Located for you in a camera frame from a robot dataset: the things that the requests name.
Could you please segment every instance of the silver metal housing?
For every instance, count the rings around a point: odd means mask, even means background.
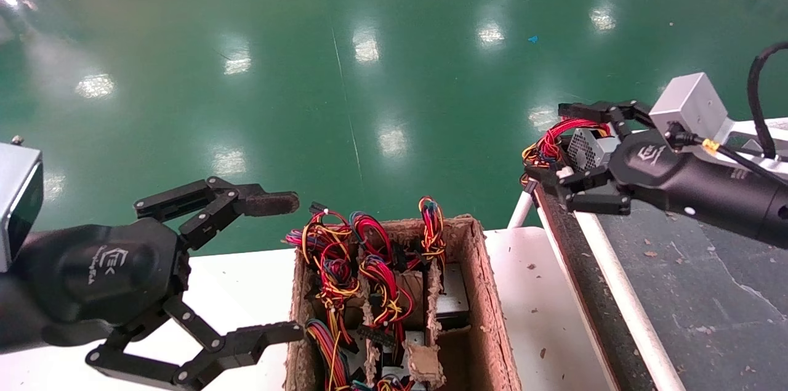
[[[587,128],[577,128],[569,141],[568,157],[575,171],[588,171],[592,167],[607,164],[610,156],[621,144],[617,137],[603,137],[598,139],[593,131]]]
[[[704,72],[689,76],[676,77],[670,80],[659,100],[649,113],[654,125],[661,133],[666,133],[673,122],[678,122],[688,132],[693,132],[705,139],[728,144],[733,138],[747,142],[746,149],[757,147],[757,134],[752,121],[733,121],[728,117],[728,111],[723,105],[720,96],[714,89],[712,82]],[[774,139],[777,161],[758,156],[740,153],[741,157],[759,164],[759,166],[780,177],[788,179],[788,118],[768,119],[766,124]],[[712,163],[725,164],[725,166],[741,167],[723,155],[710,155],[701,147],[685,147],[681,152],[693,153],[696,157],[711,161]]]
[[[0,143],[0,273],[8,271],[22,244],[9,234],[12,216],[26,206],[22,203],[33,201],[40,208],[43,201],[41,170],[41,151]]]

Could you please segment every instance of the black connector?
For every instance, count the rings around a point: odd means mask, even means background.
[[[397,242],[391,242],[391,244],[394,270],[399,273],[404,273],[408,270],[408,260],[405,258],[405,248]]]
[[[396,338],[394,338],[393,335],[387,334],[382,330],[366,326],[366,324],[359,326],[356,330],[356,333],[365,339],[371,340],[372,343],[388,346],[392,349],[396,347]]]
[[[667,144],[675,150],[681,150],[683,147],[692,145],[700,145],[703,142],[703,139],[698,134],[687,132],[678,122],[670,123],[664,137]]]
[[[326,205],[323,205],[321,203],[317,203],[317,202],[312,202],[312,205],[309,205],[309,212],[312,215],[320,214],[321,212],[325,211],[326,209],[329,209],[329,207],[327,207]]]

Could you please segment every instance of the cardboard divider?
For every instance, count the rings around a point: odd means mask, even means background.
[[[420,219],[384,222],[382,225],[392,242],[406,245],[419,242],[424,226]],[[426,278],[421,272],[398,274],[397,284],[413,292],[414,300],[419,297],[417,309],[406,319],[405,327],[425,331],[424,346],[406,344],[411,377],[428,383],[428,389],[432,391],[521,391],[481,224],[470,216],[446,219],[443,237],[448,262],[458,262],[462,270],[470,307],[470,326],[444,331],[437,321],[436,304],[441,293],[441,272],[437,261],[432,262]],[[309,275],[303,257],[296,257],[291,318],[299,324],[315,316],[312,305],[304,299],[311,285]],[[369,324],[374,319],[369,304],[371,285],[362,276],[360,283],[358,297],[363,321]],[[371,385],[376,379],[380,352],[371,341],[365,341],[365,344],[366,382]],[[308,341],[290,344],[286,365],[286,391],[323,390],[323,361]]]

